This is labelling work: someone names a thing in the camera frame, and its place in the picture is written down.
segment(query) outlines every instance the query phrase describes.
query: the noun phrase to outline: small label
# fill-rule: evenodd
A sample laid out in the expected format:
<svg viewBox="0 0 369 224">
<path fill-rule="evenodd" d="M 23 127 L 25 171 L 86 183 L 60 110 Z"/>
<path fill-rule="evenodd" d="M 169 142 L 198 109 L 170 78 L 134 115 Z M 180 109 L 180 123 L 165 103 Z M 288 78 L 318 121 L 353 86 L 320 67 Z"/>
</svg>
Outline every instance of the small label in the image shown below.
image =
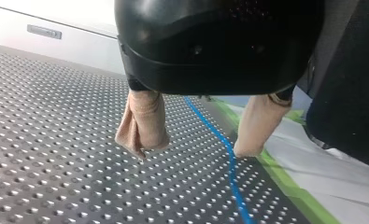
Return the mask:
<svg viewBox="0 0 369 224">
<path fill-rule="evenodd" d="M 44 35 L 50 38 L 62 39 L 62 32 L 47 29 L 44 27 L 27 25 L 27 31 L 36 35 Z"/>
</svg>

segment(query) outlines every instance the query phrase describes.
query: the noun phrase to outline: sock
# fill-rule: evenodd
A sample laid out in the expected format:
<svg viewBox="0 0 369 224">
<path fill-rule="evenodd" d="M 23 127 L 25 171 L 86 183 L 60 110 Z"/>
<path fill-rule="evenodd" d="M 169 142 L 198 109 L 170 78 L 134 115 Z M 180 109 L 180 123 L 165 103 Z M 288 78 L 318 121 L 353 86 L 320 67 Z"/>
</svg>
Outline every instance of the sock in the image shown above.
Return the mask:
<svg viewBox="0 0 369 224">
<path fill-rule="evenodd" d="M 239 123 L 235 156 L 260 155 L 263 144 L 289 112 L 291 101 L 280 100 L 275 94 L 251 96 Z"/>
<path fill-rule="evenodd" d="M 164 101 L 154 91 L 129 91 L 128 101 L 115 141 L 140 159 L 143 149 L 163 149 L 169 145 Z"/>
</svg>

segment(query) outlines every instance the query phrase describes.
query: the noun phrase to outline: green tape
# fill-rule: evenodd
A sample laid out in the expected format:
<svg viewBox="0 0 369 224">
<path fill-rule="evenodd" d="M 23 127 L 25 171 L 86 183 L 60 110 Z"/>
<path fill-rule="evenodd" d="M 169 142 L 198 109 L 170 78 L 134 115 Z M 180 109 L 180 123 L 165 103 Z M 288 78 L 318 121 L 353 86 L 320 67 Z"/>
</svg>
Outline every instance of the green tape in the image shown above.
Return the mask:
<svg viewBox="0 0 369 224">
<path fill-rule="evenodd" d="M 216 107 L 226 116 L 231 125 L 237 130 L 239 116 L 224 102 L 214 100 Z M 304 123 L 301 119 L 304 111 L 293 110 L 286 116 L 289 119 Z M 257 157 L 266 172 L 275 181 L 282 192 L 295 204 L 311 223 L 338 224 L 339 221 L 325 209 L 307 190 L 301 189 L 286 171 L 264 150 Z"/>
</svg>

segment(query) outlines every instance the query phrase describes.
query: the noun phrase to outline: white panel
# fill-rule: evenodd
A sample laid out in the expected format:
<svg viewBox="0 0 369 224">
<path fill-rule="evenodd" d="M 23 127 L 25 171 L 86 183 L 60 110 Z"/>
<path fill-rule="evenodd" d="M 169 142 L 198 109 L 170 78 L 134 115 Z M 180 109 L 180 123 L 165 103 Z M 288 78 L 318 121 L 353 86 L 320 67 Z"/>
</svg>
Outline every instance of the white panel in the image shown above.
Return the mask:
<svg viewBox="0 0 369 224">
<path fill-rule="evenodd" d="M 98 34 L 112 37 L 118 34 L 114 0 L 0 0 L 0 7 Z"/>
<path fill-rule="evenodd" d="M 53 39 L 27 32 L 27 24 L 63 33 Z M 116 39 L 0 9 L 0 44 L 51 58 L 124 74 Z"/>
</svg>

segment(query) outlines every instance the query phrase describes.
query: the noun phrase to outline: blue stripe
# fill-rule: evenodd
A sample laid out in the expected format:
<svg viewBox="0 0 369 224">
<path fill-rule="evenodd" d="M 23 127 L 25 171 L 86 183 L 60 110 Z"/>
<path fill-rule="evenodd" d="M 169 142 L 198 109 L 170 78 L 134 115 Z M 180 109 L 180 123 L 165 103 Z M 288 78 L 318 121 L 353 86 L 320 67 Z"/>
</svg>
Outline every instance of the blue stripe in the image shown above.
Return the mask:
<svg viewBox="0 0 369 224">
<path fill-rule="evenodd" d="M 236 185 L 234 178 L 235 178 L 235 165 L 236 165 L 236 158 L 234 155 L 234 150 L 230 144 L 230 142 L 202 115 L 202 113 L 192 104 L 190 98 L 184 97 L 185 102 L 187 105 L 193 110 L 193 112 L 199 117 L 199 119 L 210 129 L 210 131 L 215 134 L 219 140 L 227 147 L 230 165 L 229 165 L 229 178 L 231 184 L 231 191 L 236 200 L 236 205 L 239 208 L 240 216 L 242 217 L 245 224 L 253 224 L 254 221 L 250 217 L 248 213 L 248 209 L 246 208 L 246 204 L 243 201 L 242 195 L 240 194 L 239 187 Z"/>
</svg>

